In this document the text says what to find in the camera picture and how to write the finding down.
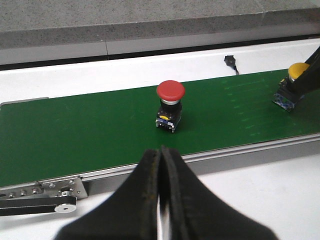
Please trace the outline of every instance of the yellow mushroom button cap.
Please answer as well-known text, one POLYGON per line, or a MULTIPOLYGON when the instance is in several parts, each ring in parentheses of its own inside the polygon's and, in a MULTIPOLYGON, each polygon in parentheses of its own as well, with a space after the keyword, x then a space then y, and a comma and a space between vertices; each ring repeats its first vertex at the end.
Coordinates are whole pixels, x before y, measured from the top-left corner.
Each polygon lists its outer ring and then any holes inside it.
POLYGON ((296 80, 300 75, 308 69, 310 65, 304 62, 297 62, 289 67, 289 76, 296 80))

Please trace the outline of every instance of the screw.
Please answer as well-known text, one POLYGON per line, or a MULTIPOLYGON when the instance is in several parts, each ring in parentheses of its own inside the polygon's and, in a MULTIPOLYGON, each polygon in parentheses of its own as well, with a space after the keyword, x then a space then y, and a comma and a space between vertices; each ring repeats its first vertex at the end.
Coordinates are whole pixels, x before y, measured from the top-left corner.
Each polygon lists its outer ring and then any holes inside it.
POLYGON ((54 189, 56 187, 56 184, 54 182, 49 184, 49 188, 54 189))
POLYGON ((26 190, 21 190, 21 196, 25 196, 27 195, 27 191, 26 190))

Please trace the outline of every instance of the red mushroom button cap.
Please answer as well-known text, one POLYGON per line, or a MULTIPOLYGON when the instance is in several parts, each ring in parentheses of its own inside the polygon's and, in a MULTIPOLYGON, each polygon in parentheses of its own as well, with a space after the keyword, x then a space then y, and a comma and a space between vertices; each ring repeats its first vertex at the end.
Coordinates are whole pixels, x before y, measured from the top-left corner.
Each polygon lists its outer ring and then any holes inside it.
POLYGON ((185 87, 180 82, 167 80, 159 84, 156 93, 161 99, 174 102, 182 99, 185 95, 185 87))

